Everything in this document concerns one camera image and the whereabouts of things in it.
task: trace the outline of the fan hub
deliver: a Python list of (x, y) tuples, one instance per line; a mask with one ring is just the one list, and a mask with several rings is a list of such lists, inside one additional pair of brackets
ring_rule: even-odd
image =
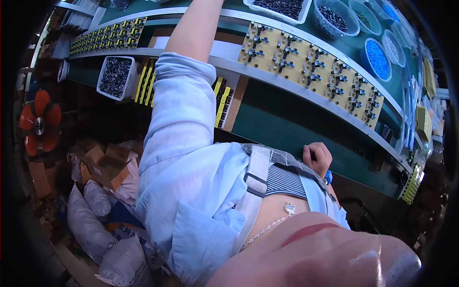
[(34, 121), (34, 126), (33, 126), (32, 130), (37, 135), (42, 135), (44, 133), (44, 131), (45, 131), (45, 126), (46, 126), (45, 120), (43, 118), (37, 118)]

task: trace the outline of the light blue shirt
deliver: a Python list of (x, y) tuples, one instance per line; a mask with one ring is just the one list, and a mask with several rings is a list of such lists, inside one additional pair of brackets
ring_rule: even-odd
[[(213, 144), (213, 66), (163, 53), (155, 75), (136, 213), (179, 279), (185, 285), (205, 283), (234, 255), (245, 217), (232, 207), (246, 192), (249, 156), (239, 143)], [(327, 214), (317, 184), (301, 180), (311, 211)], [(333, 206), (329, 216), (349, 228), (346, 211)]]

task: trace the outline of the white plastic tray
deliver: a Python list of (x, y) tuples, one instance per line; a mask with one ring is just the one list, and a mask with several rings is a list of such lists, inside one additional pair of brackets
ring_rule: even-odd
[(253, 3), (255, 2), (255, 0), (243, 0), (244, 4), (247, 5), (250, 8), (250, 10), (257, 11), (260, 14), (264, 14), (269, 18), (277, 19), (292, 26), (296, 26), (298, 24), (303, 24), (304, 22), (306, 22), (306, 16), (308, 15), (309, 7), (311, 6), (312, 1), (313, 0), (303, 0), (302, 8), (300, 10), (300, 13), (298, 13), (298, 20), (295, 20), (288, 16), (274, 12), (270, 9), (254, 5)]
[[(99, 86), (100, 86), (101, 81), (102, 81), (102, 76), (104, 75), (105, 66), (107, 65), (107, 59), (108, 58), (125, 58), (125, 59), (130, 59), (131, 60), (131, 68), (129, 69), (128, 77), (126, 78), (126, 84), (124, 85), (123, 94), (121, 95), (120, 98), (114, 97), (114, 96), (112, 96), (110, 94), (107, 94), (107, 93), (105, 93), (105, 92), (103, 92), (103, 91), (101, 91), (99, 89)], [(133, 57), (129, 57), (129, 56), (107, 56), (107, 57), (105, 57), (104, 63), (102, 65), (101, 72), (99, 73), (99, 79), (97, 80), (96, 91), (99, 94), (103, 94), (104, 96), (109, 97), (109, 98), (114, 99), (114, 100), (117, 100), (117, 101), (122, 101), (125, 98), (131, 97), (132, 91), (133, 91), (133, 88), (134, 88), (134, 85), (135, 85), (135, 82), (136, 82), (137, 66), (138, 65), (139, 64), (135, 62), (134, 58)]]

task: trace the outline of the lips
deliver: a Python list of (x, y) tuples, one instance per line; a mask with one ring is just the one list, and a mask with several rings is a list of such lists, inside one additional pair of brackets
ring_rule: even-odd
[(336, 225), (334, 223), (320, 223), (320, 224), (306, 226), (306, 227), (303, 227), (302, 229), (298, 230), (297, 232), (293, 233), (292, 235), (290, 235), (290, 237), (287, 238), (287, 240), (284, 241), (284, 243), (281, 245), (280, 248), (283, 248), (286, 245), (288, 245), (288, 244), (290, 244), (290, 243), (292, 243), (292, 242), (294, 242), (294, 241), (296, 241), (298, 239), (301, 239), (303, 237), (306, 237), (306, 236), (312, 235), (312, 234), (314, 234), (316, 232), (319, 232), (322, 229), (331, 228), (331, 227), (342, 228), (341, 226)]

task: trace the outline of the woman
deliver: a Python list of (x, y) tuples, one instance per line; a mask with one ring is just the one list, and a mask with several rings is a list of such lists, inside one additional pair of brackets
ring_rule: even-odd
[(303, 163), (263, 146), (213, 145), (216, 75), (205, 63), (222, 4), (194, 0), (156, 63), (136, 209), (152, 244), (185, 285), (410, 279), (420, 263), (404, 243), (349, 230), (323, 143), (304, 146)]

